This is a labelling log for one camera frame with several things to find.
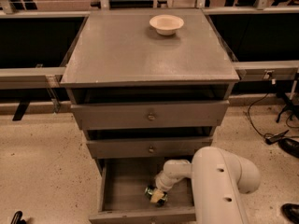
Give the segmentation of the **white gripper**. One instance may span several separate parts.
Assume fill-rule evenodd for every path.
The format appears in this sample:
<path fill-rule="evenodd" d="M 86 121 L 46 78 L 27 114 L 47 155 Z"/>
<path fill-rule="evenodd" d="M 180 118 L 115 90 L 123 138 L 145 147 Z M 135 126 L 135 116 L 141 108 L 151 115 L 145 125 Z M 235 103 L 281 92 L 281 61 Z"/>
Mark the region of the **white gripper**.
<path fill-rule="evenodd" d="M 174 186 L 174 180 L 168 177 L 164 171 L 161 171 L 155 176 L 155 185 L 157 189 L 151 192 L 150 202 L 157 203 L 163 196 L 164 192 L 168 192 Z"/>

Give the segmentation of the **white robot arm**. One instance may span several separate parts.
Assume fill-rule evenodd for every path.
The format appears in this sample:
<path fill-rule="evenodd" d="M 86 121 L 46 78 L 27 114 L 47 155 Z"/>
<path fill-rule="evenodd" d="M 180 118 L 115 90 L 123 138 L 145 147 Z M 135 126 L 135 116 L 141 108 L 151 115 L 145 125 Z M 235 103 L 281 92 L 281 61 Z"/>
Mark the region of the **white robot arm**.
<path fill-rule="evenodd" d="M 165 202 L 167 192 L 185 178 L 192 181 L 198 224 L 249 224 L 241 196 L 261 184 L 260 171 L 252 161 L 218 147 L 199 149 L 191 161 L 166 161 L 155 176 L 150 201 Z"/>

